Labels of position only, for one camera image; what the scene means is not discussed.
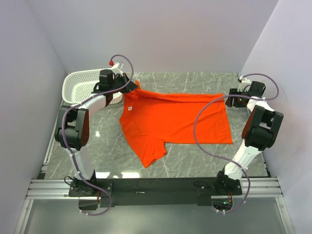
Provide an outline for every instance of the gray marble table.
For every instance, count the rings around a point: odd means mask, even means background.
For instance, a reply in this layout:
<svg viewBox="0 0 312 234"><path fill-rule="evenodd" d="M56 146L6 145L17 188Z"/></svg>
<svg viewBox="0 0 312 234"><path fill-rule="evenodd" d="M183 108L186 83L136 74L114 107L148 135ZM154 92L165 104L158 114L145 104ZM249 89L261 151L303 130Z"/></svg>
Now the gray marble table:
<svg viewBox="0 0 312 234"><path fill-rule="evenodd" d="M238 86L235 73L135 73L142 89L159 93L228 94ZM123 101L98 111L90 119L87 145L98 178L155 178L216 176L227 161L203 153L195 144L166 143L166 156L144 168L127 143L119 123ZM246 108L227 108L233 144L205 144L214 154L232 158L239 148L241 133L248 119ZM45 179L62 179L73 175L69 156L54 142ZM249 176L267 176L263 156L250 164Z"/></svg>

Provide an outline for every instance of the orange-red shirt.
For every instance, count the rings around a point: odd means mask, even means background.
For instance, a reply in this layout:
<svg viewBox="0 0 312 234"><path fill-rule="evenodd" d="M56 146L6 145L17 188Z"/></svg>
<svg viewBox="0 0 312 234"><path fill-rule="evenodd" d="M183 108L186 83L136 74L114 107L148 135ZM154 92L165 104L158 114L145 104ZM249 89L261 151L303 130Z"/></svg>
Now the orange-red shirt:
<svg viewBox="0 0 312 234"><path fill-rule="evenodd" d="M165 142L195 143L200 110L222 94L159 94L138 89L124 95L120 124L130 147L146 168L166 155ZM224 100L210 105L196 127L199 143L232 144Z"/></svg>

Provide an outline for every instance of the wall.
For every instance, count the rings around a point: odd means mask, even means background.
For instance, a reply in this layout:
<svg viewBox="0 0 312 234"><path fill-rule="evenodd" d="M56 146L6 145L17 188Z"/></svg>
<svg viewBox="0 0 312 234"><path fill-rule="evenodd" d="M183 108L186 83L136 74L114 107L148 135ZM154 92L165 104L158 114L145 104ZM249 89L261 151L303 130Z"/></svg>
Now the wall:
<svg viewBox="0 0 312 234"><path fill-rule="evenodd" d="M27 1L0 1L0 31L0 232L10 234L40 171L65 70Z"/></svg>
<svg viewBox="0 0 312 234"><path fill-rule="evenodd" d="M280 181L299 234L312 233L311 15L310 0L280 0L242 70L242 74L272 76L281 89L270 105L285 117L277 142L265 151L265 159ZM267 89L271 91L266 96L272 97L274 88L269 85Z"/></svg>
<svg viewBox="0 0 312 234"><path fill-rule="evenodd" d="M67 72L239 72L277 0L28 0Z"/></svg>

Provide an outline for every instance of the purple cable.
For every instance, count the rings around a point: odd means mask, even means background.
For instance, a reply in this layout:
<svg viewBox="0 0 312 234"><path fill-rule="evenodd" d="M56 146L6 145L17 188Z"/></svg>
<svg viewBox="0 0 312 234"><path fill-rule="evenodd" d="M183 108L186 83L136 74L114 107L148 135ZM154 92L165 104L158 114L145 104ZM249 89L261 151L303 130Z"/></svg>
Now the purple cable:
<svg viewBox="0 0 312 234"><path fill-rule="evenodd" d="M245 75L243 77L248 77L248 76L252 76L252 75L260 75L260 76L264 76L264 77L267 77L268 79L270 79L274 85L276 86L276 89L277 89L277 94L275 95L275 97L272 97L272 98L268 98L267 100L273 100L275 98L278 97L279 95L279 88L277 86L277 83L269 76L265 75L265 74L261 74L261 73L252 73L252 74L248 74L248 75ZM220 155L215 155L213 153L210 153L208 151L206 151L201 145L200 143L198 142L198 139L197 139L197 136L196 136L196 125L197 125L197 122L198 122L198 119L201 115L201 113L203 113L203 111L208 107L210 106L211 104L215 103L216 101L219 101L221 99L224 99L224 98L248 98L248 99L251 99L251 100L263 100L262 98L254 98L254 97L249 97L249 96L245 96L245 95L225 95L225 96L222 96L222 97L219 97L211 102L209 102L206 106L204 106L204 108L199 112L199 114L197 115L197 118L194 122L194 127L193 127L193 135L194 135L194 139L195 139L195 142L196 142L196 145L203 151L205 152L206 154L210 155L210 156L213 156L213 157L217 157L217 158L220 158L220 159L223 159L223 160L226 160L226 161L229 161L231 163L234 163L235 165L237 165L243 172L243 174L245 175L246 179L248 180L248 188L247 188L247 191L246 191L246 194L245 196L243 197L243 199L241 200L241 202L235 206L234 208L230 209L229 211L226 211L226 213L228 212L232 212L234 210L236 210L238 207L240 207L247 199L247 196L249 194L249 191L250 191L250 186L251 186L251 182L250 182L250 179L246 173L246 171L243 169L243 167L238 163L238 162L235 162L234 160L232 159L229 159L229 158L226 158L226 157L222 157Z"/></svg>
<svg viewBox="0 0 312 234"><path fill-rule="evenodd" d="M102 211L102 212L100 212L100 213L94 214L94 213L88 213L88 212L85 212L85 211L81 211L82 213L84 213L84 214L86 214L86 215L90 215L90 216L102 215L102 214L104 214L105 212L107 212L107 211L111 208L111 206L112 206L112 204L113 204L112 196L111 196L111 195L109 194L109 192L107 192L106 190L104 190L104 189L102 189L102 188L100 188L100 187L98 187L98 186L96 186L96 185L94 185L94 184L89 183L89 182L86 180L86 178L85 178L83 175L80 174L80 170L79 170L79 167L78 167L76 158L75 158L75 153L74 153L74 151L69 147L68 142L67 142L67 140L66 140L66 136L65 136L65 122L66 122L66 116L67 116L67 114L68 114L71 110L73 110L73 109L75 109L75 108L77 108L77 107L80 107L80 106L86 104L88 101L92 100L92 99L95 98L95 97L101 96L101 95L103 95L103 94L108 94L108 93L117 92L117 91L119 91L119 90L122 90L123 88L125 88L125 87L131 82L131 80L132 80L132 78L133 78L133 74L134 74L134 69L133 69L132 63L131 63L130 60L129 60L127 57L125 57L124 55L114 55L114 56L111 57L111 60L110 60L110 61L113 61L113 58L115 58L115 57L122 57L122 58L126 59L126 60L129 62L130 67L131 67L131 77L129 78L128 82L127 82L125 85L123 85L122 87L120 87L120 88L117 88L117 89L114 89L114 90L110 90L110 91L106 91L106 92L102 92L102 93L93 95L93 96L87 98L87 99L86 99L85 101L83 101L82 103L79 103L79 104L76 104L76 105L70 107L67 111L65 111L65 113L64 113L64 115L63 115L63 118L62 118L62 136L63 136L63 141L64 141L64 144L65 144L66 148L69 150L69 152L71 153L71 156L73 157L74 166L75 166L75 169L77 170L77 172L79 172L80 178L81 178L82 181L85 182L87 185L89 185L89 186L91 186L91 187L93 187L93 188L95 188L95 189L98 189L98 190L104 192L105 194L107 194L108 197L109 197L109 200L110 200L110 203L109 203L108 207L107 207L104 211Z"/></svg>

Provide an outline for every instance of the purple hose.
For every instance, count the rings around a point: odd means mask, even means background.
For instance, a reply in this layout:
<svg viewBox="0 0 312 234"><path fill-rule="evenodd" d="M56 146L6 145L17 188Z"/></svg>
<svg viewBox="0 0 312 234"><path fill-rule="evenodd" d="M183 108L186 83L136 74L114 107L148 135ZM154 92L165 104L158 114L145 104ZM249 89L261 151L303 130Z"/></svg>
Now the purple hose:
<svg viewBox="0 0 312 234"><path fill-rule="evenodd" d="M275 95L275 97L272 97L272 98L268 98L266 100L273 100L275 98L278 97L279 95L279 88L278 88L278 85L277 83L269 76L265 75L265 74L262 74L262 73L252 73L252 74L248 74L248 75L245 75L243 77L248 77L248 76L252 76L252 75L259 75L259 76L264 76L264 77L267 77L268 79L270 79L274 85L276 86L276 90L277 90L277 94ZM194 122L194 127L193 127L193 135L194 135L194 139L195 139L195 142L196 142L196 145L203 151L205 152L206 154L210 155L210 156L213 156L213 157L217 157L217 158L220 158L220 159L223 159L223 160L226 160L226 161L229 161L231 163L234 163L235 165L237 165L243 172L243 174L245 175L246 179L248 180L248 188L247 188L247 191L246 191L246 194L245 196L243 197L243 199L241 200L241 202L235 206L234 208L230 209L229 211L226 211L226 213L228 212L232 212L234 210L236 210L238 207L240 207L247 199L247 196L249 194L249 191L250 191L250 186L251 186L251 182L250 182L250 179L246 173L246 171L243 169L243 167L238 163L238 162L235 162L234 160L232 159L229 159L229 158L226 158L226 157L222 157L220 155L215 155L213 153L210 153L208 151L206 151L201 145L200 143L198 142L198 139L197 139L197 136L196 136L196 125L197 125L197 122L198 122L198 119L201 115L201 113L203 113L203 111L208 107L210 106L211 104L215 103L216 101L219 101L221 99L224 99L224 98L248 98L248 99L251 99L251 100L263 100L261 98L254 98L254 97L249 97L249 96L245 96L245 95L225 95L225 96L222 96L222 97L219 97L211 102L209 102L206 106L204 106L204 108L199 112L199 114L197 115L197 118Z"/></svg>
<svg viewBox="0 0 312 234"><path fill-rule="evenodd" d="M133 74L134 74L134 69L133 69L132 63L131 63L130 60L128 60L128 58L125 57L124 55L114 55L114 56L112 56L112 58L111 58L110 61L112 61L113 58L115 58L115 57L117 57L117 56L126 59L126 60L129 62L130 66L131 66L131 77L129 78L128 82L127 82L125 85L123 85L122 87L120 87L120 88L117 88L117 89L114 89L114 90L110 90L110 91L106 91L106 92L102 92L102 93L99 93L99 94L96 94L96 95L93 95L93 96L87 98L87 99L86 99L85 101L83 101L82 103L79 103L79 104L76 104L76 105L70 107L67 111L65 111L65 113L64 113L64 115L63 115L63 119L62 119L62 136L63 136L63 141L64 141L64 144L65 144L66 148L69 150L69 152L71 153L71 156L73 157L74 166L75 166L75 169L77 170L78 173L80 173L80 170L79 170L79 167L78 167L78 164L77 164L77 161L76 161L75 153L74 153L74 151L69 147L69 145L68 145L68 143L67 143L67 140L66 140L66 136L65 136L65 122L66 122L66 116L68 115L68 113L69 113L71 110L73 110L73 109L75 109L75 108L77 108L77 107L80 107L80 106L86 104L88 101L92 100L93 98L98 97L98 96L101 96L101 95L103 95L103 94L108 94L108 93L117 92L117 91L119 91L119 90L122 90L123 88L125 88L125 87L131 82L131 80L132 80L132 78L133 78ZM113 204L112 196L109 194L109 192L107 192L106 190L104 190L104 189L102 189L102 188L100 188L100 187L98 187L98 186L96 186L96 185L94 185L94 184L89 183L83 175L80 175L80 174L79 174L79 176L80 176L80 178L82 179L82 181L85 182L87 185L89 185L89 186L91 186L91 187L93 187L93 188L95 188L95 189L98 189L98 190L104 192L105 194L107 194L108 197L109 197L109 200L110 200L108 207L107 207L104 211L102 211L102 212L100 212L100 213L96 213L96 214L95 214L95 213L87 213L87 212L85 212L85 211L82 211L82 213L84 213L84 214L86 214L86 215L96 216L96 215L102 215L103 213L107 212L107 211L111 208L111 206L112 206L112 204Z"/></svg>

